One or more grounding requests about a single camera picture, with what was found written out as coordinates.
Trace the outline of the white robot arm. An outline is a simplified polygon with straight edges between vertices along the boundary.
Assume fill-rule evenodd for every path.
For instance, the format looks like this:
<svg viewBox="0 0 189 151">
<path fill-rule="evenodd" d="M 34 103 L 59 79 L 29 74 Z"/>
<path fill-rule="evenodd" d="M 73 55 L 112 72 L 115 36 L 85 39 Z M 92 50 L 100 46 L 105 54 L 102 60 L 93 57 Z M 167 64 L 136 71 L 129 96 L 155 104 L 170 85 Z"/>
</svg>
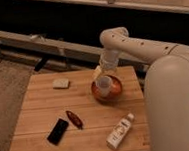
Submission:
<svg viewBox="0 0 189 151">
<path fill-rule="evenodd" d="M 94 76 L 115 70 L 125 52 L 149 66 L 144 99 L 150 151 L 189 151 L 189 46 L 137 39 L 126 28 L 100 33 L 104 51 Z"/>
</svg>

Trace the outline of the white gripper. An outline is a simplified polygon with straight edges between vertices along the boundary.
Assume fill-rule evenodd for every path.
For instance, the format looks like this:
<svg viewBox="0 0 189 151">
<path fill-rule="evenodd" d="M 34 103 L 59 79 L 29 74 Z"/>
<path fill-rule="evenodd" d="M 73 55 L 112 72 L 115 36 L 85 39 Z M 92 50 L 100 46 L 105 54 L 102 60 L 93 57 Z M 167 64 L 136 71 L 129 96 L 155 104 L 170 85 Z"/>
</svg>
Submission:
<svg viewBox="0 0 189 151">
<path fill-rule="evenodd" d="M 92 78 L 96 80 L 103 71 L 115 70 L 119 63 L 118 56 L 119 53 L 115 50 L 104 50 L 100 55 L 100 65 L 94 69 Z"/>
</svg>

